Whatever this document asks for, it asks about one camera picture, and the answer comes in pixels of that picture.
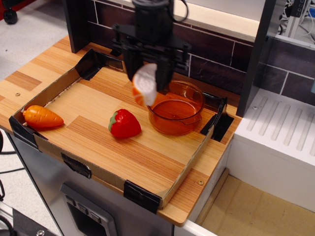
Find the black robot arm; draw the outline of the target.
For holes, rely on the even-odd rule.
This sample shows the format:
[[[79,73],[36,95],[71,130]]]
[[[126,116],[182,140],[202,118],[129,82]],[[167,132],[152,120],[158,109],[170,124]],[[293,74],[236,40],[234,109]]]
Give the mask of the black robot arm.
[[[191,45],[173,33],[174,2],[172,0],[134,0],[134,25],[113,25],[114,56],[122,56],[129,79],[144,60],[157,64],[157,90],[163,91],[171,82],[176,68],[188,68]]]

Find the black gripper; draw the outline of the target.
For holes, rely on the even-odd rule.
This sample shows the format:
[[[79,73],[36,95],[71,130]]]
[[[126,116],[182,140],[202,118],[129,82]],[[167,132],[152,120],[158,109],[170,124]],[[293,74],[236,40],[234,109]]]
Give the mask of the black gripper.
[[[191,45],[177,37],[173,28],[188,13],[186,10],[186,15],[176,20],[172,6],[136,6],[133,25],[113,25],[114,49],[123,55],[130,81],[146,59],[157,64],[157,92],[170,83],[175,68],[187,69]]]

